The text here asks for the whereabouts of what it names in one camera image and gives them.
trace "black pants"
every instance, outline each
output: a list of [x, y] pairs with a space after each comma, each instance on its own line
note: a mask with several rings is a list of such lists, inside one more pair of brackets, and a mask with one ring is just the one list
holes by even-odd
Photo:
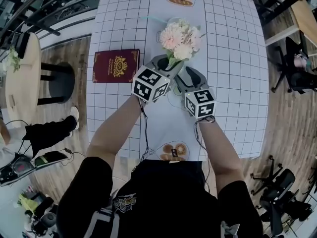
[[146, 176], [149, 171], [163, 170], [168, 165], [176, 169], [186, 170], [199, 185], [205, 187], [206, 179], [201, 161], [180, 161], [170, 164], [169, 161], [143, 160], [131, 173], [131, 179], [138, 176]]
[[76, 125], [76, 119], [73, 116], [68, 116], [65, 120], [59, 122], [52, 121], [26, 126], [26, 135], [23, 140], [30, 141], [34, 158], [40, 150], [52, 147], [68, 137], [69, 133], [76, 128]]

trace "table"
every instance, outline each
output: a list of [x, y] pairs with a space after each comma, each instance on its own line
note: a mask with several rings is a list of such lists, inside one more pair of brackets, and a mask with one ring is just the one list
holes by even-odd
[[269, 46], [274, 42], [286, 38], [287, 36], [302, 31], [306, 38], [309, 39], [317, 47], [317, 22], [306, 0], [297, 1], [291, 6], [294, 25], [288, 27], [282, 32], [272, 36], [265, 41], [265, 45]]
[[[137, 48], [141, 64], [164, 54], [158, 42], [166, 24], [142, 17], [168, 21], [183, 17], [200, 25], [202, 47], [186, 66], [200, 71], [217, 98], [218, 124], [241, 158], [261, 154], [268, 105], [268, 67], [263, 32], [251, 0], [191, 0], [182, 6], [169, 0], [100, 0], [92, 30], [87, 69], [87, 126], [89, 141], [97, 128], [131, 94], [130, 83], [93, 83], [94, 54], [97, 51]], [[146, 106], [151, 155], [159, 160], [164, 144], [184, 143], [185, 159], [203, 161], [206, 152], [194, 137], [194, 120], [172, 91], [157, 103]], [[138, 119], [119, 156], [140, 158], [146, 148], [145, 124]]]
[[[24, 59], [18, 71], [8, 70], [5, 78], [5, 100], [11, 120], [23, 120], [31, 124], [37, 105], [66, 102], [74, 89], [75, 77], [70, 65], [41, 62], [41, 46], [38, 37], [30, 33]], [[51, 71], [51, 75], [41, 75], [42, 70]], [[51, 98], [39, 99], [40, 81], [49, 81]], [[13, 126], [25, 126], [23, 122], [14, 122]]]

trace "book cover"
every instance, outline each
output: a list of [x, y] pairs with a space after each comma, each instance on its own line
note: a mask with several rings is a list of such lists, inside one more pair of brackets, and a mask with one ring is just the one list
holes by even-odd
[[131, 83], [139, 68], [140, 50], [111, 50], [95, 53], [94, 83]]

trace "yellow object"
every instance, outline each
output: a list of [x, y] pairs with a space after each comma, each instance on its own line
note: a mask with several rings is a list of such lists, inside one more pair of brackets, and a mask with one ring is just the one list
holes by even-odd
[[34, 213], [35, 209], [39, 206], [37, 202], [34, 202], [31, 199], [27, 199], [23, 195], [19, 195], [19, 200], [23, 206], [23, 208], [27, 211], [30, 210], [32, 213]]

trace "sneaker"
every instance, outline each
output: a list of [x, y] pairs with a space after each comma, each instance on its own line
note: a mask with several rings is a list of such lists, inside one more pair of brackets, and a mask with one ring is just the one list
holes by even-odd
[[78, 122], [78, 120], [79, 120], [79, 111], [78, 111], [78, 109], [75, 106], [71, 107], [69, 115], [73, 116], [76, 119], [77, 125], [76, 125], [75, 129], [78, 129], [79, 128], [79, 122]]

